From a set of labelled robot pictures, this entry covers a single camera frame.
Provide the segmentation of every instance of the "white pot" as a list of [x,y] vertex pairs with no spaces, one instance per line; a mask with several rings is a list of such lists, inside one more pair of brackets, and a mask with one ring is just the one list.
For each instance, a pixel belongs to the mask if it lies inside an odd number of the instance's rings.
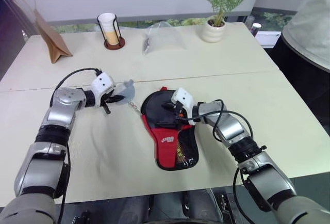
[[206,22],[202,30],[202,39],[206,42],[219,42],[224,35],[226,23],[221,27],[214,27]]

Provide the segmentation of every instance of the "white shirt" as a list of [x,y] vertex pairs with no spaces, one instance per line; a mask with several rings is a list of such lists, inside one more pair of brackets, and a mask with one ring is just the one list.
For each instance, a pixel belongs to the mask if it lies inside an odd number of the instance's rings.
[[311,0],[284,27],[289,45],[315,66],[330,72],[330,0]]

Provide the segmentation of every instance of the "black pants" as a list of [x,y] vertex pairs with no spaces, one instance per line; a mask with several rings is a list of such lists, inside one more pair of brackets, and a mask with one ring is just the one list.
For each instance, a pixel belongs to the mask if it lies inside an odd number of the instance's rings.
[[302,58],[282,37],[269,55],[319,122],[329,125],[330,74]]

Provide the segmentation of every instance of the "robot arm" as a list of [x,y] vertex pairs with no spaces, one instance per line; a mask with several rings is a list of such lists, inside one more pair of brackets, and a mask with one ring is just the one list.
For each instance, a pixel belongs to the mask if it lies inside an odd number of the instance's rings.
[[291,181],[263,151],[266,147],[259,148],[244,126],[226,112],[221,101],[192,106],[192,96],[179,88],[173,94],[172,102],[182,106],[188,118],[192,117],[190,125],[202,122],[215,127],[216,134],[237,161],[238,168],[248,175],[243,183],[262,211],[272,211],[278,222],[283,224],[330,223],[330,212],[312,200],[296,195]]
[[112,78],[101,73],[91,84],[91,90],[59,88],[54,93],[52,106],[16,177],[16,198],[0,215],[1,224],[57,222],[53,199],[62,196],[67,186],[69,168],[64,159],[75,113],[93,106],[102,106],[110,113],[106,103],[123,99],[115,92],[118,93]]

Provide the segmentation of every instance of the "person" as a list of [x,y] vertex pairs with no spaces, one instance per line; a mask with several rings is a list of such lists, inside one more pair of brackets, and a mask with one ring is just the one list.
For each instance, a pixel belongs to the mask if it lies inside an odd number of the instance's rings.
[[270,57],[328,131],[330,0],[311,0],[299,10]]

